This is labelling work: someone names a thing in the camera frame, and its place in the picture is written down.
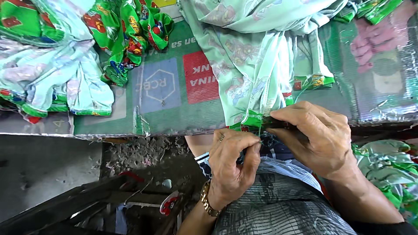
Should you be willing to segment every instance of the forearm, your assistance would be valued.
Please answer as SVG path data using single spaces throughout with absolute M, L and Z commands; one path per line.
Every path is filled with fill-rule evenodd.
M 201 201 L 198 201 L 196 206 L 186 217 L 181 224 L 177 235 L 206 235 L 212 232 L 216 217 L 210 216 L 204 209 Z
M 404 222 L 393 204 L 358 168 L 343 179 L 327 180 L 326 188 L 333 206 L 346 220 L 377 224 Z

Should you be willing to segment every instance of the garment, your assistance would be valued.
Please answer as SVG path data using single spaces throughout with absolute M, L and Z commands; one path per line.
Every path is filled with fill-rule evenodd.
M 316 80 L 333 77 L 321 59 L 317 29 L 346 3 L 347 0 L 178 1 L 218 80 L 227 126 L 261 119 L 271 110 L 286 106 L 286 98 L 291 99 L 299 40 L 308 47 L 307 55 L 300 54 L 299 59 L 312 61 L 298 61 L 311 66 L 295 68 L 295 72 L 310 79 L 317 76 Z
M 41 0 L 4 0 L 0 3 L 0 31 L 14 39 L 53 45 L 64 39 L 65 26 Z
M 347 223 L 330 206 L 310 173 L 289 163 L 287 155 L 286 162 L 279 160 L 282 153 L 287 153 L 280 141 L 262 140 L 264 148 L 260 150 L 261 163 L 254 184 L 222 211 L 212 234 L 418 234 L 408 223 Z M 205 167 L 207 176 L 208 158 L 207 153 L 195 158 Z
M 143 52 L 163 50 L 173 20 L 152 0 L 98 0 L 83 20 L 99 47 L 109 54 L 102 81 L 123 86 Z
M 92 48 L 95 41 L 81 20 L 93 0 L 74 4 L 45 0 L 66 22 L 65 45 L 39 48 L 0 38 L 0 97 L 33 117 L 48 111 L 77 115 L 110 115 L 114 101 L 110 87 L 100 80 L 102 70 Z
M 375 25 L 401 3 L 402 0 L 349 0 L 346 7 L 335 16 L 334 20 L 348 23 L 356 16 L 357 18 L 365 18 Z
M 407 154 L 408 144 L 378 140 L 353 146 L 363 175 L 394 204 L 405 221 L 418 228 L 418 165 Z

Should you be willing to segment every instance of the concrete floor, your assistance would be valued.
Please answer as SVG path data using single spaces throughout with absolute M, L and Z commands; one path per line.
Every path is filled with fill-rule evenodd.
M 102 144 L 0 135 L 0 222 L 99 179 Z

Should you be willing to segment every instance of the fabric pieces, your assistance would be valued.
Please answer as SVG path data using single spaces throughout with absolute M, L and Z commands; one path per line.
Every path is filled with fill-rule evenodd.
M 409 150 L 398 140 L 378 140 L 361 148 L 353 145 L 362 173 L 418 228 L 418 165 L 406 153 Z
M 292 103 L 286 98 L 291 97 L 298 40 L 305 40 L 309 47 L 298 63 L 309 64 L 301 60 L 323 57 L 319 41 L 312 40 L 318 40 L 317 29 L 346 3 L 346 0 L 178 1 L 218 80 L 227 126 L 245 120 L 247 110 L 269 115 L 271 110 Z M 332 76 L 320 59 L 310 63 L 309 69 L 298 71 L 301 76 Z
M 102 81 L 117 86 L 126 84 L 127 72 L 140 65 L 150 46 L 158 51 L 167 47 L 173 29 L 173 20 L 152 0 L 99 0 L 83 20 L 110 56 Z
M 39 48 L 1 37 L 0 97 L 34 117 L 68 110 L 77 115 L 110 115 L 113 92 L 100 80 L 103 72 L 92 48 L 95 41 L 81 20 L 94 1 L 44 4 L 66 22 L 68 41 Z
M 46 43 L 64 38 L 56 14 L 39 0 L 3 0 L 0 2 L 0 31 L 16 38 L 36 37 Z
M 342 23 L 350 22 L 355 16 L 365 18 L 372 24 L 379 23 L 388 16 L 402 0 L 349 0 L 334 20 Z

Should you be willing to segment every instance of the wrist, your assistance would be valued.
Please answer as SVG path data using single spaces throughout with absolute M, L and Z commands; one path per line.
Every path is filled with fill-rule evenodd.
M 227 206 L 230 203 L 222 199 L 222 194 L 220 193 L 215 181 L 211 181 L 211 185 L 208 192 L 208 201 L 209 205 L 217 211 L 221 211 L 225 206 Z

